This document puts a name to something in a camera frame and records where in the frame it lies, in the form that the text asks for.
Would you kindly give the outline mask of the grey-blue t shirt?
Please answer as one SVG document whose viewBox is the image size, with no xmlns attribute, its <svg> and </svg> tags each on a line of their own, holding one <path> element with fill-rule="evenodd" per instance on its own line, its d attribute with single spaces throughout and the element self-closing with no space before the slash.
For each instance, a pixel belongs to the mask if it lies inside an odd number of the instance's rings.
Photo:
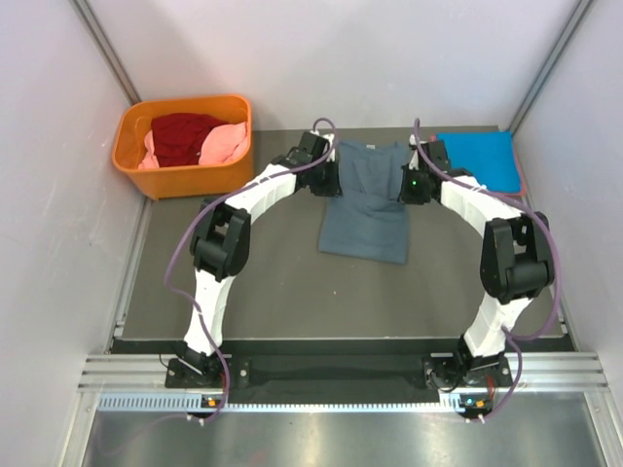
<svg viewBox="0 0 623 467">
<path fill-rule="evenodd" d="M 412 153 L 402 143 L 372 146 L 339 144 L 342 194 L 331 198 L 320 230 L 318 250 L 404 265 L 408 259 L 409 214 L 398 201 L 402 166 Z"/>
</svg>

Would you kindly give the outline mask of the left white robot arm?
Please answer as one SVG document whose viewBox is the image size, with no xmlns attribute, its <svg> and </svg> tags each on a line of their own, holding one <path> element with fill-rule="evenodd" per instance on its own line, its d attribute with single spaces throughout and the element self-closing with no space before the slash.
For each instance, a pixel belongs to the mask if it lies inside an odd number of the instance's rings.
<svg viewBox="0 0 623 467">
<path fill-rule="evenodd" d="M 191 321 L 174 345 L 165 385 L 170 388 L 227 386 L 229 367 L 221 350 L 223 320 L 235 278 L 250 253 L 252 224 L 279 201 L 309 188 L 318 196 L 340 193 L 337 143 L 333 133 L 306 131 L 298 145 L 274 158 L 264 170 L 231 194 L 207 200 L 184 233 L 193 259 L 193 294 L 170 284 L 177 247 L 165 272 L 165 286 L 187 299 Z"/>
</svg>

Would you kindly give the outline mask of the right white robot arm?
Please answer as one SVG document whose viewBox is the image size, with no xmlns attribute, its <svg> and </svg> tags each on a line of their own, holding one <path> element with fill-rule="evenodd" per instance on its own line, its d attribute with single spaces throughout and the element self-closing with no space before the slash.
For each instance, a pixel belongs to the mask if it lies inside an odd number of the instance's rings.
<svg viewBox="0 0 623 467">
<path fill-rule="evenodd" d="M 456 213 L 482 238 L 479 265 L 485 291 L 472 324 L 460 336 L 453 360 L 437 364 L 430 381 L 450 392 L 498 370 L 506 337 L 522 312 L 555 279 L 544 229 L 547 218 L 528 214 L 491 193 L 464 168 L 453 168 L 443 142 L 409 141 L 414 154 L 402 167 L 399 200 L 432 201 Z"/>
</svg>

